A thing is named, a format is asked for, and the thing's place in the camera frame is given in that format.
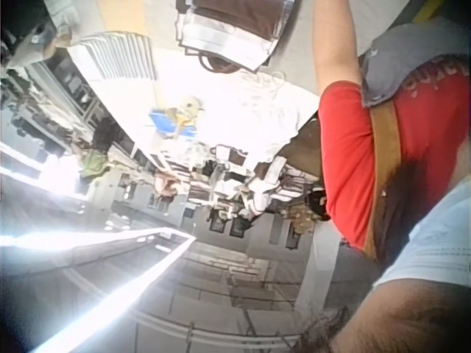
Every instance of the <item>brown shoulder strap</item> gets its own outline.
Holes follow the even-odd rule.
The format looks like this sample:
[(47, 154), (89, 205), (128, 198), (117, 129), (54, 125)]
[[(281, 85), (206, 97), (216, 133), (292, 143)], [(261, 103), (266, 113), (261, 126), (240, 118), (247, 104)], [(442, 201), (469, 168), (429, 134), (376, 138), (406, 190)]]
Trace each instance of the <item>brown shoulder strap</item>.
[(375, 144), (375, 189), (363, 250), (368, 257), (376, 260), (377, 252), (373, 237), (373, 224), (375, 217), (383, 215), (385, 198), (382, 197), (382, 192), (391, 173), (400, 164), (401, 153), (394, 102), (389, 100), (370, 108), (370, 115)]

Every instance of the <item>red shirt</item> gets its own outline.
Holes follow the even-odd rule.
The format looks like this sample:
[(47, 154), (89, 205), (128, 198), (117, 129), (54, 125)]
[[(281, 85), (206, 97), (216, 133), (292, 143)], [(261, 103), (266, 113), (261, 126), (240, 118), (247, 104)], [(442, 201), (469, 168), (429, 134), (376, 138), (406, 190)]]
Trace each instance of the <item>red shirt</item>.
[[(470, 133), (470, 72), (452, 58), (414, 71), (394, 97), (403, 159), (425, 164), (426, 207), (446, 193), (456, 153)], [(322, 94), (322, 167), (327, 212), (341, 234), (362, 247), (375, 184), (375, 153), (369, 110), (360, 86), (335, 82)]]

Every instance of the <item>fluorescent light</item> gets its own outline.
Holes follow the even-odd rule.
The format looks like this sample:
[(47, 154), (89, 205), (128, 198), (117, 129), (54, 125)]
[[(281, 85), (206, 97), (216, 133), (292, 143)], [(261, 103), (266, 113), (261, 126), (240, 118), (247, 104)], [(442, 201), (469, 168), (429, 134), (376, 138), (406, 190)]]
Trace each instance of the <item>fluorescent light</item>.
[(178, 246), (159, 263), (152, 266), (141, 276), (128, 282), (111, 293), (100, 304), (84, 316), (67, 326), (49, 339), (35, 353), (62, 353), (75, 350), (80, 344), (101, 329), (111, 324), (141, 296), (167, 268), (170, 267), (195, 241), (195, 237), (185, 234), (187, 241)]
[(168, 252), (168, 253), (171, 252), (171, 249), (166, 248), (165, 246), (156, 245), (155, 248), (158, 249), (158, 250), (161, 250), (161, 251), (163, 251), (163, 252)]
[(0, 142), (0, 151), (22, 162), (24, 165), (28, 165), (29, 167), (36, 169), (37, 171), (43, 171), (44, 169), (44, 164), (39, 163), (37, 160), (33, 160), (28, 156), (25, 156), (24, 154), (16, 151), (15, 149), (12, 149), (10, 146), (5, 145), (2, 142)]
[(33, 178), (30, 178), (29, 176), (15, 173), (11, 171), (10, 169), (0, 167), (0, 174), (6, 175), (7, 177), (9, 176), (10, 178), (14, 180), (18, 180), (19, 182), (24, 182), (25, 184), (43, 189), (45, 191), (54, 193), (56, 195), (67, 196), (72, 199), (81, 200), (81, 201), (86, 201), (87, 199), (86, 196), (81, 195), (79, 193), (69, 193), (67, 190), (58, 190), (54, 187), (54, 184), (52, 185), (45, 184), (44, 182), (41, 182), (39, 179), (33, 179)]
[(7, 243), (7, 246), (16, 246), (23, 249), (32, 249), (48, 252), (58, 252), (69, 250), (78, 246), (90, 246), (109, 243), (117, 240), (138, 239), (138, 242), (146, 241), (146, 236), (163, 233), (174, 233), (185, 236), (184, 232), (168, 227), (141, 229), (141, 230), (125, 230), (123, 232), (31, 232), (21, 237), (14, 238), (0, 236), (0, 246)]

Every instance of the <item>gray bag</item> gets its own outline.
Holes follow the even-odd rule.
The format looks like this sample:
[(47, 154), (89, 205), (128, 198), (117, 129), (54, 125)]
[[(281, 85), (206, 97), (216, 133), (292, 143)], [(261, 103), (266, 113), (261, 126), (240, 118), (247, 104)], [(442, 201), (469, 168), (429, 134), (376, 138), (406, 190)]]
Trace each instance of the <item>gray bag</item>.
[(404, 24), (373, 41), (365, 55), (362, 104), (373, 107), (393, 97), (416, 68), (441, 55), (470, 56), (470, 30), (444, 18)]

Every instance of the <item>bright light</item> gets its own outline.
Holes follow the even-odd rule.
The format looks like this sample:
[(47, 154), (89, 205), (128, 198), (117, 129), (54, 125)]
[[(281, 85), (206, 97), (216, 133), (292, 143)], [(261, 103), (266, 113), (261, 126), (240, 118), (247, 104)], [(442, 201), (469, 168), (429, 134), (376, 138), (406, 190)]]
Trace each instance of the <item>bright light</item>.
[(35, 353), (72, 352), (90, 336), (115, 321), (141, 296), (167, 268), (170, 267), (195, 241), (195, 237), (185, 234), (187, 241), (178, 246), (163, 260), (152, 266), (141, 276), (128, 282), (94, 307), (91, 311), (67, 326), (53, 338), (45, 342)]
[(165, 232), (161, 232), (161, 233), (159, 234), (159, 237), (162, 237), (162, 238), (165, 238), (165, 239), (170, 239), (170, 238), (171, 238), (171, 234), (165, 233)]
[(19, 182), (24, 182), (25, 184), (34, 186), (36, 188), (43, 189), (50, 193), (54, 193), (56, 195), (67, 196), (76, 200), (86, 201), (87, 197), (85, 195), (81, 195), (79, 193), (69, 193), (65, 190), (58, 190), (54, 187), (54, 185), (45, 185), (44, 183), (40, 182), (38, 179), (30, 178), (29, 176), (25, 176), (23, 174), (15, 173), (9, 169), (0, 167), (0, 174), (9, 176), (14, 180), (18, 180)]
[(60, 159), (50, 154), (44, 163), (39, 181), (53, 188), (54, 193), (74, 193), (80, 166), (75, 156), (63, 156)]
[(0, 236), (0, 246), (16, 246), (22, 249), (59, 252), (78, 246), (90, 246), (109, 243), (117, 240), (136, 239), (139, 243), (146, 241), (146, 236), (158, 233), (174, 233), (185, 236), (186, 233), (168, 227), (125, 230), (123, 232), (31, 232), (18, 238)]
[(0, 237), (0, 246), (15, 246), (15, 238), (9, 235)]
[(161, 250), (161, 251), (163, 251), (163, 252), (168, 252), (168, 253), (171, 252), (171, 249), (166, 248), (165, 246), (156, 245), (155, 248), (158, 249), (158, 250)]
[(37, 160), (33, 160), (28, 156), (25, 156), (24, 154), (16, 151), (15, 149), (12, 149), (10, 146), (5, 145), (2, 142), (0, 142), (0, 151), (22, 162), (24, 165), (28, 165), (29, 167), (34, 168), (37, 171), (43, 171), (44, 164), (39, 163)]

